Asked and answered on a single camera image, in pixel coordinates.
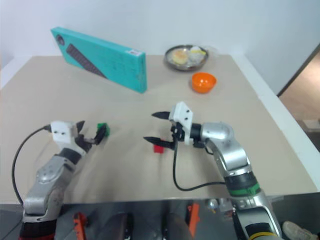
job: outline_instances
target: metal plate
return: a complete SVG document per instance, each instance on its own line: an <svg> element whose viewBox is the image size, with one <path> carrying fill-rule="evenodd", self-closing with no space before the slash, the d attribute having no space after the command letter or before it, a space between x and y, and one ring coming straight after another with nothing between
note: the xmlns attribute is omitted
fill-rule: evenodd
<svg viewBox="0 0 320 240"><path fill-rule="evenodd" d="M177 49L190 50L194 46L196 46L196 45L178 45L178 46L174 46L174 47L170 48L168 51L165 52L165 55L164 55L165 63L168 66L170 66L171 68L177 69L180 71L195 71L195 70L200 69L206 63L206 61L209 57L208 51L200 46L199 46L199 48L205 52L205 55L204 55L203 60L199 64L196 64L196 65L190 65L187 63L186 64L177 64L177 63L174 63L171 59L171 54L174 50L177 50Z"/></svg>

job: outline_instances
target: shoe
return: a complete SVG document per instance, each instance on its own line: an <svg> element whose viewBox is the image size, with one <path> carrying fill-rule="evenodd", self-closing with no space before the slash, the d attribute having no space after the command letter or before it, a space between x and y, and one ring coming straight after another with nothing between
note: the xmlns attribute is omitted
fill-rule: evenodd
<svg viewBox="0 0 320 240"><path fill-rule="evenodd" d="M290 240L317 240L318 236L312 234L306 229L299 227L291 221L285 221L282 225L284 234Z"/></svg>

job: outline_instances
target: beige tabletop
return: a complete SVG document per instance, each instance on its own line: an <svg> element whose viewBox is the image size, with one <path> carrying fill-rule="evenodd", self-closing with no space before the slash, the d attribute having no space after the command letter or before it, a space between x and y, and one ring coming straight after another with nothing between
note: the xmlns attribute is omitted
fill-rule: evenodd
<svg viewBox="0 0 320 240"><path fill-rule="evenodd" d="M97 123L107 122L111 135L94 146L77 165L65 193L66 203L142 201L170 198L225 197L224 186L182 192L172 177L173 151L153 153L144 136L171 140L169 121L151 117L184 101L193 121L230 124L267 195L316 192L317 189L255 91L229 55L210 59L202 71L217 85L209 94L190 88L192 73L177 72L162 56L147 57L148 89L144 94L67 64L60 56L33 57L1 91L1 203L17 202L11 165L23 139L54 120L86 120L82 130L93 137ZM58 147L49 133L32 137L20 152L16 182L22 198L38 168ZM177 181L193 187L221 181L216 164L203 149L179 145Z"/></svg>

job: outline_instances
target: barcode label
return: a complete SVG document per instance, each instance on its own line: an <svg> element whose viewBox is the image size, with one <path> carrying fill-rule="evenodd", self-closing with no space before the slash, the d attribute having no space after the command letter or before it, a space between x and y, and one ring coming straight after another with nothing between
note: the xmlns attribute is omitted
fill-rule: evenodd
<svg viewBox="0 0 320 240"><path fill-rule="evenodd" d="M130 51L126 51L126 52L128 54L132 54L132 55L135 55L135 56L140 56L142 54L142 52L134 50L134 49L131 49Z"/></svg>

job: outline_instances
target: teal box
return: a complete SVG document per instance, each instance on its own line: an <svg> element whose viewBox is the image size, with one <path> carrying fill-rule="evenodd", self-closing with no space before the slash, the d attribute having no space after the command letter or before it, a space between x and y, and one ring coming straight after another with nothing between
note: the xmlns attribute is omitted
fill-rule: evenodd
<svg viewBox="0 0 320 240"><path fill-rule="evenodd" d="M139 93L147 90L144 52L62 27L51 32L67 63Z"/></svg>

